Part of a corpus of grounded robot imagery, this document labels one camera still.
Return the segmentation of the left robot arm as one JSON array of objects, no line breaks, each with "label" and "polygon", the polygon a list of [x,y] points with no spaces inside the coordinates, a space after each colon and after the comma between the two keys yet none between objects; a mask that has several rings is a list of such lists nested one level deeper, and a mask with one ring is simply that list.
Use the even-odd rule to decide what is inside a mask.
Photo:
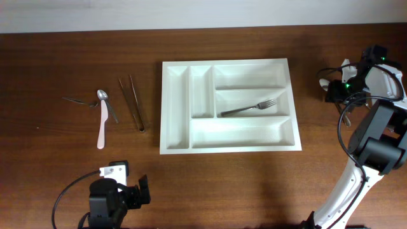
[{"label": "left robot arm", "polygon": [[120,228],[124,217],[131,209],[149,204],[151,196],[146,175],[135,186],[125,186],[112,178],[103,178],[90,185],[90,211],[79,221],[78,228],[85,222],[89,228]]}]

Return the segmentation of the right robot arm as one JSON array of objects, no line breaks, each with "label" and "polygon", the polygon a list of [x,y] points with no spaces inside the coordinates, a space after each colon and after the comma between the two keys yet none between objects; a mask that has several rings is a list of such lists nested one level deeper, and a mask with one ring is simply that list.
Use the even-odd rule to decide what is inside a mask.
[{"label": "right robot arm", "polygon": [[337,131],[347,165],[326,202],[300,223],[306,229],[346,228],[367,192],[406,162],[406,90],[401,65],[387,58],[387,49],[370,46],[360,61],[346,59],[325,72],[341,73],[339,80],[319,80],[326,91],[324,100],[338,109],[338,128],[349,124],[344,117],[354,108],[369,106],[369,111],[348,144]]}]

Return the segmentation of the silver fork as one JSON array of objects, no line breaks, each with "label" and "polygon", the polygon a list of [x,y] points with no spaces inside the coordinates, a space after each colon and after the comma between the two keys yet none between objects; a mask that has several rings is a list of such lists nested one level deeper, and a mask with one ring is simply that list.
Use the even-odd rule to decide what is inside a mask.
[{"label": "silver fork", "polygon": [[277,103],[277,101],[276,101],[275,99],[269,99],[269,100],[267,100],[267,101],[260,102],[260,103],[258,103],[258,104],[256,104],[256,105],[253,105],[253,106],[249,106],[249,107],[245,107],[245,108],[239,108],[239,109],[234,109],[234,110],[230,110],[230,111],[223,111],[223,112],[220,113],[220,115],[221,115],[222,117],[225,117],[225,116],[233,115],[233,114],[235,114],[235,113],[247,111],[247,110],[250,110],[250,109],[263,110],[263,109],[267,109],[267,108],[269,108],[269,107],[272,107],[272,106],[276,105],[276,103]]}]

